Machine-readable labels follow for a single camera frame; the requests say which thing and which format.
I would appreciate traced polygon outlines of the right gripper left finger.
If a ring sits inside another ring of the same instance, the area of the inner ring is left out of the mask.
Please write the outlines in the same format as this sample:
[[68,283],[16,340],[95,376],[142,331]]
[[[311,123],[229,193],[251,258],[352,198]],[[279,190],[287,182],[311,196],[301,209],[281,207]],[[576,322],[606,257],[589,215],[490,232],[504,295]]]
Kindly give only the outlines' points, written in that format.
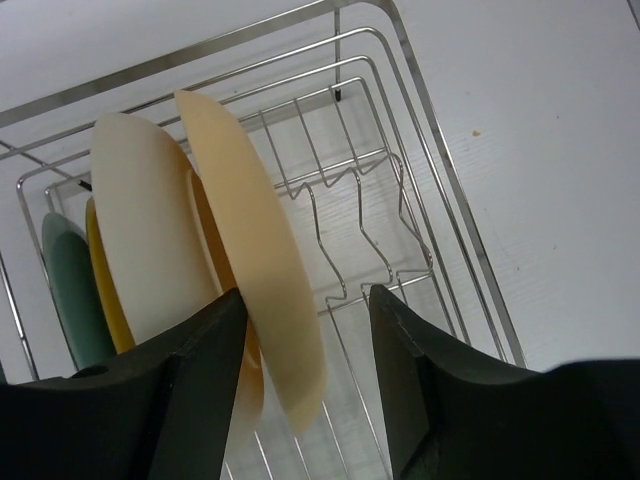
[[2,385],[2,478],[219,478],[247,320],[232,289],[71,377]]

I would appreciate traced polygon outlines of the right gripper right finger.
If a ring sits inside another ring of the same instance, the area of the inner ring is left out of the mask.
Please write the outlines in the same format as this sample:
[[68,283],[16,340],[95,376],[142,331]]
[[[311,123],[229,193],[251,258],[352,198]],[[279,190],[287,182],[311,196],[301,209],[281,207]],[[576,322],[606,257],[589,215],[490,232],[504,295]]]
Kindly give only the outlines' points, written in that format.
[[638,477],[637,360],[539,373],[461,342],[384,286],[369,312],[394,478]]

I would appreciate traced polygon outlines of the yellow patterned plate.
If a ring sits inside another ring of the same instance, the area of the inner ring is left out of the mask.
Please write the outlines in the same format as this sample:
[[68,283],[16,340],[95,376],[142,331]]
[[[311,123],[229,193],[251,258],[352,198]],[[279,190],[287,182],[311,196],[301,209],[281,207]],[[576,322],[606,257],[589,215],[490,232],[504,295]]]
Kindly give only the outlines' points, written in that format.
[[135,341],[124,315],[107,262],[93,197],[90,197],[86,203],[85,226],[91,263],[106,324],[115,350],[120,354],[134,348]]

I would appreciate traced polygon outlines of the blue green patterned plate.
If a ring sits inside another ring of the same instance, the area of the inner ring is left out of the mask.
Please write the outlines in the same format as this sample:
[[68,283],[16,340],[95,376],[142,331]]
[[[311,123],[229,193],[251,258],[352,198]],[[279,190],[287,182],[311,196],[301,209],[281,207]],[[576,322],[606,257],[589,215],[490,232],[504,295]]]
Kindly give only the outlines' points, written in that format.
[[45,215],[43,258],[63,334],[81,370],[115,355],[82,230],[59,213]]

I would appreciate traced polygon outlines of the orange plate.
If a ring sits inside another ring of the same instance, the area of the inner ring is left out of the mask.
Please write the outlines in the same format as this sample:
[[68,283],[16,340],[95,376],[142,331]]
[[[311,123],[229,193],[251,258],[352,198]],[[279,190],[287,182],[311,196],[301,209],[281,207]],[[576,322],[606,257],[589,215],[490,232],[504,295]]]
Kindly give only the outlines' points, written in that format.
[[174,98],[231,270],[291,429],[319,415],[327,366],[313,291],[273,183],[236,117],[216,100]]

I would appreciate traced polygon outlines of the cream plate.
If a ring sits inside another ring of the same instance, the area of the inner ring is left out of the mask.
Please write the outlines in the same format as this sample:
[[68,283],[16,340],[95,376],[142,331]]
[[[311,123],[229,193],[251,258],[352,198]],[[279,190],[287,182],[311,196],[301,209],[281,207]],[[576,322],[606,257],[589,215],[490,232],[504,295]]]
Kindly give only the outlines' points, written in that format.
[[155,123],[106,113],[91,142],[97,221],[136,343],[189,319],[222,290],[193,201],[195,170]]

